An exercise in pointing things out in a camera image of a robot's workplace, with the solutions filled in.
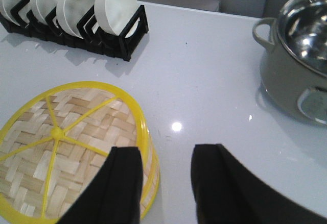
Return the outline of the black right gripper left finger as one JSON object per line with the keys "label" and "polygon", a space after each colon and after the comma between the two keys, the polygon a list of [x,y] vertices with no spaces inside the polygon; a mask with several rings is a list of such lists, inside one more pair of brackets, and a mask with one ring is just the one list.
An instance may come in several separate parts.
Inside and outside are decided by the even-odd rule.
{"label": "black right gripper left finger", "polygon": [[138,147],[113,147],[59,223],[139,223],[142,159]]}

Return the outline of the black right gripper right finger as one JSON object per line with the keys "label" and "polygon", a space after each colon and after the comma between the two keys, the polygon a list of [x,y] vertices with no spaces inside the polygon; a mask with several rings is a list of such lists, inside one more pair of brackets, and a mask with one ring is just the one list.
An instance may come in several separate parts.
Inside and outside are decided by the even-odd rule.
{"label": "black right gripper right finger", "polygon": [[198,223],[326,223],[248,171],[222,144],[198,144],[191,160]]}

